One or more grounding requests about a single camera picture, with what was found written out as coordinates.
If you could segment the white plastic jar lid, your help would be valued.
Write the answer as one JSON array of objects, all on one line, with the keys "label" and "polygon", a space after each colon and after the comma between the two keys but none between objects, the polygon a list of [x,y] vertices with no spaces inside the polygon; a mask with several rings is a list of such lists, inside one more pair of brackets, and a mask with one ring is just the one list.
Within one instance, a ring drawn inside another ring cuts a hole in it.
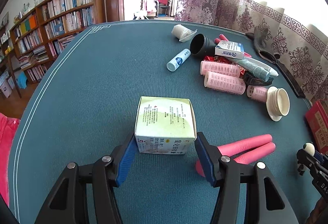
[{"label": "white plastic jar lid", "polygon": [[283,88],[271,86],[267,91],[266,108],[272,121],[278,122],[290,111],[290,99]]}]

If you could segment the small pink hair roller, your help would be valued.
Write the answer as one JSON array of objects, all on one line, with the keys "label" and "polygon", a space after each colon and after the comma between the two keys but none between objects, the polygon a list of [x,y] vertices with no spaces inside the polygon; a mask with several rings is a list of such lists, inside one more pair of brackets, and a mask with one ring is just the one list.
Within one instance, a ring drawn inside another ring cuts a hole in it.
[{"label": "small pink hair roller", "polygon": [[249,85],[246,94],[247,97],[252,100],[265,103],[267,100],[267,92],[268,89],[265,87]]}]

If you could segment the white green paper box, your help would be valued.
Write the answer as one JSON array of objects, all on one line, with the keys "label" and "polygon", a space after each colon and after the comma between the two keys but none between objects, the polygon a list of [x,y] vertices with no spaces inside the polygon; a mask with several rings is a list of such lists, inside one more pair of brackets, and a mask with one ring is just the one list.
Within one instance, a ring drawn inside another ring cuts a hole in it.
[{"label": "white green paper box", "polygon": [[197,138],[191,101],[142,96],[134,136],[140,153],[184,155]]}]

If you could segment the red cookie tin box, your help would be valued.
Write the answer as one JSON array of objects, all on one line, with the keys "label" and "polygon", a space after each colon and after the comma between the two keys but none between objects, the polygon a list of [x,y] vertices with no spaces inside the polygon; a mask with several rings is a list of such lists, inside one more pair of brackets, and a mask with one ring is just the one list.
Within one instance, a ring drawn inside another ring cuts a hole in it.
[{"label": "red cookie tin box", "polygon": [[327,103],[321,99],[316,101],[305,114],[305,118],[310,127],[317,150],[327,155]]}]

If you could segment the light blue cosmetic tube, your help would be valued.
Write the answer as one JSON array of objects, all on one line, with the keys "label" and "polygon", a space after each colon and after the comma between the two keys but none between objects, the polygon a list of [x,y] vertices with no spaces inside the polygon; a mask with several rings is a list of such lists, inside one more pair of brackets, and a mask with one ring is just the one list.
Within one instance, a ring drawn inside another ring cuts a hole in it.
[{"label": "light blue cosmetic tube", "polygon": [[278,77],[279,75],[271,66],[251,57],[244,57],[243,59],[228,57],[227,59],[243,67],[245,70],[252,73],[255,78],[259,78],[264,82],[267,82],[271,77]]}]

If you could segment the black folding comb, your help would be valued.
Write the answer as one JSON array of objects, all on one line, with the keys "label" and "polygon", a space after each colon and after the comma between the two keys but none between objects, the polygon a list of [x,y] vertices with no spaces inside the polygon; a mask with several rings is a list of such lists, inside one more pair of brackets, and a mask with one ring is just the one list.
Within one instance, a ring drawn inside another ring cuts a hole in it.
[{"label": "black folding comb", "polygon": [[263,81],[260,78],[256,78],[252,73],[246,71],[242,77],[246,85],[251,86],[270,86],[274,80],[273,77],[270,77],[267,81]]}]

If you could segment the black phone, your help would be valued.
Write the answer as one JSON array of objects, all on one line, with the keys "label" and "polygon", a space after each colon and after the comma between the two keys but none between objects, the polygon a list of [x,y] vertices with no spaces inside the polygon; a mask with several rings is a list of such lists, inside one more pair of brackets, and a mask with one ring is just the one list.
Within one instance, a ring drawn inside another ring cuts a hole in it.
[{"label": "black phone", "polygon": [[302,91],[300,85],[297,83],[294,76],[292,75],[292,73],[290,73],[289,70],[287,69],[287,67],[280,61],[280,55],[278,53],[271,53],[271,52],[266,51],[266,50],[260,50],[259,55],[263,59],[265,59],[265,60],[269,61],[270,63],[274,64],[279,69],[279,71],[281,72],[283,77],[286,79],[286,81],[288,82],[288,84],[292,88],[294,94],[298,98],[303,98],[304,99],[306,97],[304,92]]}]

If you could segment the grey glove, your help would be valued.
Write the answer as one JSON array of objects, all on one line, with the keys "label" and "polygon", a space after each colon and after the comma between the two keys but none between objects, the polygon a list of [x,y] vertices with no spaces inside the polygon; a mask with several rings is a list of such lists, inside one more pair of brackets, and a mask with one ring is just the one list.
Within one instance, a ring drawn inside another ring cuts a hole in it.
[{"label": "grey glove", "polygon": [[253,41],[253,47],[256,53],[261,58],[272,63],[275,60],[275,56],[271,46],[265,41],[268,32],[269,30],[267,28],[261,31],[259,27],[256,26],[253,33],[246,33],[245,35]]}]

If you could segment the blue white medicine box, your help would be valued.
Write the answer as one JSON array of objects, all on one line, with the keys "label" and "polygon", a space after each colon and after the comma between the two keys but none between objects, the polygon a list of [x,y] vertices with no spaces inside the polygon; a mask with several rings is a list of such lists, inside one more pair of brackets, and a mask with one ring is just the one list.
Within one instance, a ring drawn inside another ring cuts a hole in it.
[{"label": "blue white medicine box", "polygon": [[215,47],[215,55],[242,60],[244,46],[238,42],[221,40]]}]

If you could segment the red snack packet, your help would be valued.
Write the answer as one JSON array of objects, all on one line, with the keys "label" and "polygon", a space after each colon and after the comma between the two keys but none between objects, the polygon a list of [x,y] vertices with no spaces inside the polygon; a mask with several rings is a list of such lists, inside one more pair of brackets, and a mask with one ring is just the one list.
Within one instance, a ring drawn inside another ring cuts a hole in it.
[{"label": "red snack packet", "polygon": [[[225,64],[237,65],[237,64],[233,63],[232,61],[227,60],[225,57],[222,57],[222,56],[205,56],[203,61],[212,61],[212,62],[216,62],[216,63],[225,63]],[[240,77],[238,77],[238,78],[242,78],[246,70],[244,68],[242,68],[241,66],[239,66],[239,65],[237,65],[237,66],[240,68]]]}]

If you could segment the pink foam curler rod far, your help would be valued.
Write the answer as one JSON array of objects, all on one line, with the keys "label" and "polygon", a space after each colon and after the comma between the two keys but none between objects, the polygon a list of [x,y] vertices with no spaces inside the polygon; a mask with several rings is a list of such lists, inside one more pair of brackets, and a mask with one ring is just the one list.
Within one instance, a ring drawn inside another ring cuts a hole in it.
[{"label": "pink foam curler rod far", "polygon": [[[216,38],[216,39],[214,40],[214,43],[217,45],[221,40],[229,41],[229,40],[225,37],[225,35],[220,34],[219,37]],[[249,55],[249,54],[246,53],[246,52],[244,52],[244,56],[246,56],[246,57],[251,57],[251,55]]]}]

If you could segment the blue white lip balm tube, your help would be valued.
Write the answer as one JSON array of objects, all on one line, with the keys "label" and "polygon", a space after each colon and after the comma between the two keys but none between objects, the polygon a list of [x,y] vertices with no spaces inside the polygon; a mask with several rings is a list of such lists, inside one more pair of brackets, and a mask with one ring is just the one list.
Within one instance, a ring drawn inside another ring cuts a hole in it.
[{"label": "blue white lip balm tube", "polygon": [[189,49],[183,49],[166,64],[167,69],[171,72],[176,71],[190,57],[190,55],[191,52]]}]

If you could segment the black hair dryer nozzle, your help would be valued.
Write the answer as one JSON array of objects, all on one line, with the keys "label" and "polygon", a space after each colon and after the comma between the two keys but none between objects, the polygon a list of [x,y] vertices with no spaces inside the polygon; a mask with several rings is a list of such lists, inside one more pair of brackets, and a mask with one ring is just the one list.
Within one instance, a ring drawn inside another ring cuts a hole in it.
[{"label": "black hair dryer nozzle", "polygon": [[203,59],[215,55],[216,44],[204,34],[197,34],[190,42],[190,52],[193,56]]}]

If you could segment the wooden bookshelf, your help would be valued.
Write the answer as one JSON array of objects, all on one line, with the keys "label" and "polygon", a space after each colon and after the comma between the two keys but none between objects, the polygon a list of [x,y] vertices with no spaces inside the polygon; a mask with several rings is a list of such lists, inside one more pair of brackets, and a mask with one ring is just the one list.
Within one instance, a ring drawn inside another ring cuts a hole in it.
[{"label": "wooden bookshelf", "polygon": [[20,70],[39,82],[77,34],[105,19],[105,0],[41,2],[9,31]]}]

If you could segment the patterned curtain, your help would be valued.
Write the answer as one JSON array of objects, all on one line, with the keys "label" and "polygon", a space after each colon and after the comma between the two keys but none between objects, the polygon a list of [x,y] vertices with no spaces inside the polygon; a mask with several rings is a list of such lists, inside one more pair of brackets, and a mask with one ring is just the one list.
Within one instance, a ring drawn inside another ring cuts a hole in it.
[{"label": "patterned curtain", "polygon": [[252,33],[265,42],[310,101],[327,100],[325,0],[178,0],[176,19]]}]

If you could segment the white tape roll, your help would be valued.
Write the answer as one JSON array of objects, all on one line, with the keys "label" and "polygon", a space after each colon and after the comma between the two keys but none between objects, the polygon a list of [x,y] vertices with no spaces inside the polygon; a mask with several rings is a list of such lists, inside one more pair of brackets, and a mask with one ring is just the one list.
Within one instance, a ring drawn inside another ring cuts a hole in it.
[{"label": "white tape roll", "polygon": [[197,33],[197,30],[190,30],[181,24],[173,27],[171,34],[178,38],[179,42],[187,42],[191,40]]}]

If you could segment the red chair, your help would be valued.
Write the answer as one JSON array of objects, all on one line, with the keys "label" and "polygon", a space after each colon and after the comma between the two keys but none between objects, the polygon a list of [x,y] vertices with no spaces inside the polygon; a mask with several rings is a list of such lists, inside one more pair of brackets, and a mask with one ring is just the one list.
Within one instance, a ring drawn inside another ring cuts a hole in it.
[{"label": "red chair", "polygon": [[170,15],[170,1],[169,0],[155,0],[157,5],[157,17],[160,15],[169,16]]}]

